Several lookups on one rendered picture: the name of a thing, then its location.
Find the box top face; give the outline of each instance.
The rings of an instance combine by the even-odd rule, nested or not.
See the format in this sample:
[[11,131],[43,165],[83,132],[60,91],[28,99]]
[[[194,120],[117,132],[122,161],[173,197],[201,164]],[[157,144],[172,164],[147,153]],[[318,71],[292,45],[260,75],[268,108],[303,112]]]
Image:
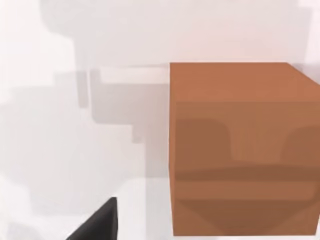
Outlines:
[[171,63],[177,102],[320,102],[320,85],[288,63]]

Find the black object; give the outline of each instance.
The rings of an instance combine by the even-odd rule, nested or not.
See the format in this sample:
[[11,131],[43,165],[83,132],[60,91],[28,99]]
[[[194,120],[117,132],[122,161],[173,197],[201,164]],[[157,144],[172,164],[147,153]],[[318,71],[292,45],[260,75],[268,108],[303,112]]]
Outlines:
[[117,198],[110,198],[66,240],[117,240]]

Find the white background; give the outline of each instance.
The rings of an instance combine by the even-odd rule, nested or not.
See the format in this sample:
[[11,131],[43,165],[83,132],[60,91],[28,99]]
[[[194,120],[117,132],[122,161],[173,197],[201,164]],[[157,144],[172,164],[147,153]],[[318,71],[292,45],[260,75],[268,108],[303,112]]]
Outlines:
[[0,239],[63,240],[110,196],[120,240],[172,238],[172,61],[285,61],[320,83],[320,4],[0,0]]

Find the brown box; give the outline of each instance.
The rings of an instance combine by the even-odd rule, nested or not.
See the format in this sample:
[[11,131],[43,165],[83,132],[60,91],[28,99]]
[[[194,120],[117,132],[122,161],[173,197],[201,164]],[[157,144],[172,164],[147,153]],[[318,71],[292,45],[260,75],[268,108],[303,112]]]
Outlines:
[[320,86],[287,63],[172,63],[175,236],[314,235]]

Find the brown block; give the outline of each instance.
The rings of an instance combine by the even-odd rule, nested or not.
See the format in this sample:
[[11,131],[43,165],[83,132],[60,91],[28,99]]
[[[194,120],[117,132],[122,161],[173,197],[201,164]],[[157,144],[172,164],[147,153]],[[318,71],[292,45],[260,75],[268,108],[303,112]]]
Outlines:
[[320,86],[287,63],[172,63],[175,236],[314,235]]

